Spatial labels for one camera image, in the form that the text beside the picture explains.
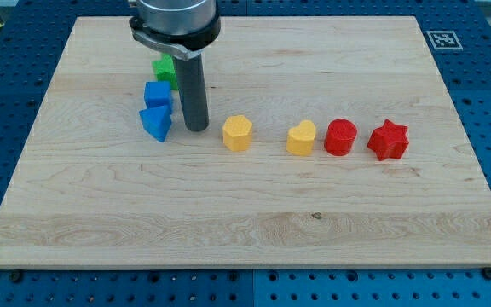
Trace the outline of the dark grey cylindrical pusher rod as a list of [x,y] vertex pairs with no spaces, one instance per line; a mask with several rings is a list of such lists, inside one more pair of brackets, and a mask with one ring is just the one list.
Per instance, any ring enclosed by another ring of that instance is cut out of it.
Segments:
[[173,59],[176,81],[186,127],[202,131],[209,125],[202,56],[188,61]]

